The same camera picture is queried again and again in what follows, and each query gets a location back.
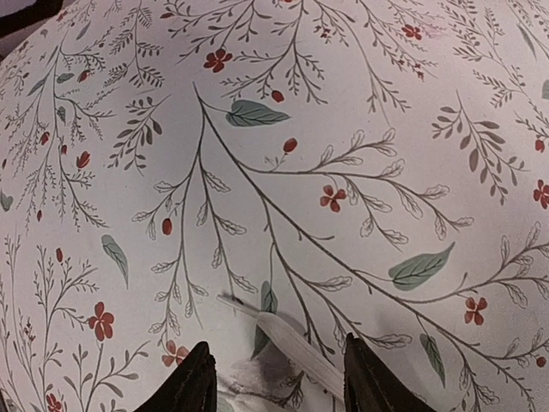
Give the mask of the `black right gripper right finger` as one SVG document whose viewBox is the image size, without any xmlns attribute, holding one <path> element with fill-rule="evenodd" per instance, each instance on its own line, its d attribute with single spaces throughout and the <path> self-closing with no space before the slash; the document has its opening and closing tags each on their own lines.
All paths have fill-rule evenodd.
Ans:
<svg viewBox="0 0 549 412">
<path fill-rule="evenodd" d="M 346 337 L 344 404 L 350 412 L 435 412 L 353 333 Z"/>
</svg>

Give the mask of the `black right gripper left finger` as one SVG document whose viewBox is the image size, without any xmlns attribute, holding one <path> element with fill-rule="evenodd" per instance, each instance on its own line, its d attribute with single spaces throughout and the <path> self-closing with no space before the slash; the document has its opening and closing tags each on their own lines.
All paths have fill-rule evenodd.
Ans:
<svg viewBox="0 0 549 412">
<path fill-rule="evenodd" d="M 216 411 L 215 359 L 199 342 L 162 385 L 159 411 Z"/>
</svg>

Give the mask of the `red canvas sneaker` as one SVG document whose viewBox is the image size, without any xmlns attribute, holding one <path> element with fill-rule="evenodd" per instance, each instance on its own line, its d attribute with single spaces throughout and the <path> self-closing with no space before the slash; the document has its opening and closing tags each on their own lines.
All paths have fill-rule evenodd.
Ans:
<svg viewBox="0 0 549 412">
<path fill-rule="evenodd" d="M 216 299 L 256 320 L 270 341 L 335 399 L 344 402 L 344 376 L 315 350 L 288 322 L 276 314 L 259 311 L 233 298 L 218 294 Z"/>
</svg>

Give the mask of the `floral patterned table mat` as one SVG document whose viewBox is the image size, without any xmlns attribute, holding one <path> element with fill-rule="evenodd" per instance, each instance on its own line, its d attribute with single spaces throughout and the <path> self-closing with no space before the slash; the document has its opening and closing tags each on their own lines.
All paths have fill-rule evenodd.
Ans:
<svg viewBox="0 0 549 412">
<path fill-rule="evenodd" d="M 225 295 L 437 411 L 548 408 L 545 1 L 69 1 L 1 39 L 1 395 L 341 411 Z"/>
</svg>

